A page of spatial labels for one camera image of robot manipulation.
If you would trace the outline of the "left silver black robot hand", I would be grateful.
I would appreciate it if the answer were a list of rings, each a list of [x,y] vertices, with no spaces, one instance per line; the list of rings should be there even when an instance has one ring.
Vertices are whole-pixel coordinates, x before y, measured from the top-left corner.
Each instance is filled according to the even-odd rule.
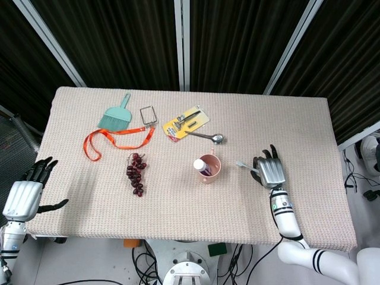
[[[39,160],[15,181],[2,211],[8,221],[28,222],[36,214],[56,211],[68,203],[68,199],[54,205],[40,205],[43,190],[58,161],[52,157]]]

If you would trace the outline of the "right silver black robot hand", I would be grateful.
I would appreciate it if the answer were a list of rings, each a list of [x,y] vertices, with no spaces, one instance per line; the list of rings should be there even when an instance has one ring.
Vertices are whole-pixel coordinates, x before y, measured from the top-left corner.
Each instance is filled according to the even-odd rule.
[[[262,152],[264,157],[253,158],[252,178],[266,189],[283,186],[286,177],[275,146],[270,144],[270,150],[264,149]]]

